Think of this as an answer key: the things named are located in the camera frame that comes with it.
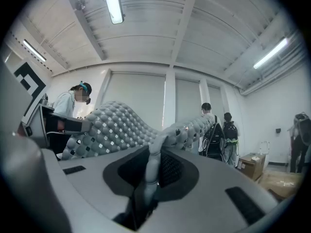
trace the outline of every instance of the pipe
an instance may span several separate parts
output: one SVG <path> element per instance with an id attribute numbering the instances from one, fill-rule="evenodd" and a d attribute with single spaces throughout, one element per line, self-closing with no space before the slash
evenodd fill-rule
<path id="1" fill-rule="evenodd" d="M 298 42 L 296 44 L 296 46 L 289 52 L 287 53 L 285 56 L 283 56 L 283 58 L 281 58 L 281 61 L 283 61 L 284 59 L 286 59 L 288 56 L 290 56 L 294 51 L 296 51 L 299 48 L 299 51 L 301 51 L 303 48 L 301 47 L 301 42 Z"/>
<path id="2" fill-rule="evenodd" d="M 230 77 L 236 70 L 239 70 L 241 66 L 241 61 L 243 62 L 243 58 L 245 58 L 245 55 L 252 54 L 252 52 L 255 50 L 258 52 L 258 49 L 262 51 L 262 41 L 266 41 L 266 38 L 272 33 L 278 30 L 280 23 L 282 22 L 284 15 L 285 15 L 285 10 L 281 9 L 278 14 L 274 17 L 272 22 L 267 26 L 267 28 L 261 33 L 259 36 L 259 40 L 254 41 L 252 45 L 247 48 L 236 60 L 233 62 L 230 66 L 227 67 L 227 69 L 224 72 L 224 75 L 226 77 Z"/>
<path id="3" fill-rule="evenodd" d="M 288 42 L 290 43 L 290 45 L 294 42 L 295 39 L 297 39 L 297 34 L 298 34 L 298 30 L 294 31 L 291 35 L 287 35 L 286 38 L 288 39 Z M 264 77 L 264 81 L 261 80 L 260 83 L 248 88 L 247 90 L 243 91 L 242 93 L 240 92 L 241 95 L 245 95 L 245 93 L 247 91 L 250 91 L 252 92 L 253 89 L 256 89 L 257 87 L 259 86 L 264 86 L 264 83 L 265 83 L 265 80 L 267 79 L 271 79 L 273 78 L 275 75 L 277 75 L 281 70 L 283 69 L 280 69 L 277 73 L 275 73 L 275 71 L 279 68 L 281 68 L 282 66 L 286 65 L 289 61 L 292 60 L 292 56 L 297 56 L 299 55 L 299 53 L 303 51 L 303 49 L 300 48 L 300 44 L 298 44 L 298 47 L 295 47 L 294 49 L 292 49 L 289 53 L 287 53 L 283 58 L 280 58 L 280 63 L 278 63 L 278 66 L 273 68 L 273 70 L 270 70 L 268 73 L 269 74 L 266 74 L 265 77 Z"/>
<path id="4" fill-rule="evenodd" d="M 301 68 L 301 66 L 298 66 L 298 67 L 294 68 L 293 70 L 291 70 L 290 72 L 286 73 L 284 76 L 282 76 L 282 77 L 280 77 L 280 78 L 283 79 L 283 78 L 287 77 L 288 75 L 290 75 L 290 74 L 292 74 L 293 72 L 297 71 L 299 68 Z M 260 91 L 261 89 L 263 89 L 263 88 L 265 88 L 265 87 L 268 87 L 268 86 L 270 86 L 270 85 L 272 85 L 272 84 L 278 82 L 279 79 L 277 79 L 277 78 L 278 78 L 278 77 L 275 77 L 276 80 L 274 80 L 272 83 L 269 83 L 269 84 L 267 84 L 267 85 L 265 85 L 265 86 L 263 86 L 263 87 L 260 87 L 260 88 L 258 88 L 257 90 L 255 90 L 255 91 L 253 91 L 253 92 Z"/>
<path id="5" fill-rule="evenodd" d="M 304 53 L 298 54 L 297 57 L 295 57 L 295 58 L 289 60 L 288 62 L 286 62 L 285 64 L 283 64 L 283 66 L 276 73 L 272 73 L 271 75 L 269 75 L 268 77 L 263 79 L 261 81 L 261 83 L 258 83 L 256 85 L 254 85 L 253 87 L 243 91 L 241 93 L 241 95 L 248 95 L 255 90 L 258 90 L 260 88 L 265 87 L 265 83 L 268 83 L 269 81 L 273 80 L 274 78 L 276 78 L 276 77 L 282 75 L 284 72 L 288 71 L 291 67 L 296 65 L 299 61 L 301 61 L 303 59 L 303 57 L 304 57 Z"/>
<path id="6" fill-rule="evenodd" d="M 157 73 L 150 73 L 150 72 L 134 72 L 134 71 L 128 71 L 128 72 L 112 71 L 111 74 L 137 74 L 137 75 L 165 77 L 165 74 L 157 74 Z"/>

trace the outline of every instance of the ceiling light fixture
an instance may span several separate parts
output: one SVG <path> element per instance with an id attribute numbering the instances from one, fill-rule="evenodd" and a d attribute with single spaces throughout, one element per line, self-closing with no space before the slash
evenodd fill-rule
<path id="1" fill-rule="evenodd" d="M 8 61 L 8 59 L 10 58 L 12 52 L 13 52 L 13 51 L 11 51 L 11 52 L 9 53 L 9 55 L 6 57 L 4 63 L 6 63 L 6 62 Z"/>
<path id="2" fill-rule="evenodd" d="M 254 68 L 259 68 L 262 64 L 267 62 L 271 57 L 273 57 L 277 52 L 279 52 L 283 47 L 287 45 L 287 39 L 283 39 L 274 49 L 271 50 L 266 56 L 264 56 L 260 61 L 254 64 Z"/>
<path id="3" fill-rule="evenodd" d="M 106 0 L 111 21 L 113 24 L 122 23 L 124 21 L 121 0 Z"/>
<path id="4" fill-rule="evenodd" d="M 46 62 L 46 58 L 44 58 L 36 49 L 33 48 L 32 45 L 30 45 L 30 43 L 26 40 L 23 41 L 23 43 L 36 55 L 38 56 L 39 59 L 41 59 L 42 61 Z"/>

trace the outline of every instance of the floor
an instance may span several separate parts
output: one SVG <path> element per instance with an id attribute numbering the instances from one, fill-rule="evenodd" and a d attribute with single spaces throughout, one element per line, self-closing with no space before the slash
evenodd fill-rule
<path id="1" fill-rule="evenodd" d="M 279 171 L 279 172 L 289 172 L 290 167 L 289 166 L 268 165 L 266 170 Z M 308 170 L 308 166 L 304 166 L 302 168 L 302 173 L 306 173 L 307 170 Z"/>
<path id="2" fill-rule="evenodd" d="M 268 165 L 266 170 L 286 172 L 287 171 L 287 166 Z"/>

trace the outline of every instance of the white wall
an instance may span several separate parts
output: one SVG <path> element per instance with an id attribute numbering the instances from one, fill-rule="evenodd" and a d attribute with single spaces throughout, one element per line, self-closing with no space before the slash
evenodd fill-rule
<path id="1" fill-rule="evenodd" d="M 54 77 L 47 91 L 49 102 L 54 102 L 61 93 L 69 91 L 70 88 L 78 85 L 80 81 L 89 83 L 92 86 L 92 93 L 90 95 L 91 103 L 86 105 L 85 103 L 76 102 L 73 111 L 73 117 L 85 117 L 94 109 L 98 93 L 103 83 L 104 70 L 104 67 L 83 68 Z"/>
<path id="2" fill-rule="evenodd" d="M 9 69 L 16 67 L 19 62 L 22 61 L 22 59 L 17 56 L 5 43 L 1 45 L 0 55 L 1 59 L 5 62 L 5 65 Z"/>
<path id="3" fill-rule="evenodd" d="M 150 127 L 161 130 L 164 82 L 162 76 L 113 73 L 103 102 L 124 102 Z"/>
<path id="4" fill-rule="evenodd" d="M 270 161 L 286 163 L 290 147 L 287 131 L 296 114 L 311 116 L 310 73 L 303 66 L 278 82 L 248 95 L 245 99 L 245 141 L 248 152 L 257 150 L 259 142 L 270 142 Z"/>
<path id="5" fill-rule="evenodd" d="M 164 88 L 164 103 L 163 103 L 163 123 L 162 129 L 165 129 L 175 123 L 176 115 L 176 85 L 175 71 L 169 68 L 165 72 L 165 88 Z"/>
<path id="6" fill-rule="evenodd" d="M 202 114 L 199 83 L 176 79 L 176 122 Z"/>
<path id="7" fill-rule="evenodd" d="M 212 108 L 211 112 L 217 116 L 219 119 L 218 123 L 221 122 L 221 125 L 223 126 L 225 112 L 220 89 L 208 86 L 208 92 L 210 97 L 209 103 Z"/>

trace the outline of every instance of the backpack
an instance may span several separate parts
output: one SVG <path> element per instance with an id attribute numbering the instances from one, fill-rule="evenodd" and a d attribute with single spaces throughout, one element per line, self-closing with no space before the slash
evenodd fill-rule
<path id="1" fill-rule="evenodd" d="M 224 134 L 226 140 L 238 139 L 238 129 L 234 126 L 234 121 L 225 123 Z"/>
<path id="2" fill-rule="evenodd" d="M 213 142 L 213 143 L 220 142 L 220 137 L 219 137 L 218 132 L 214 133 L 216 124 L 217 124 L 217 116 L 215 116 L 215 123 L 213 124 L 213 126 L 203 136 L 203 141 L 202 141 L 203 151 L 207 150 L 209 142 Z"/>
<path id="3" fill-rule="evenodd" d="M 300 113 L 295 115 L 294 118 L 294 126 L 296 126 L 299 130 L 299 134 L 301 135 L 302 142 L 309 146 L 311 145 L 311 120 L 304 113 Z"/>

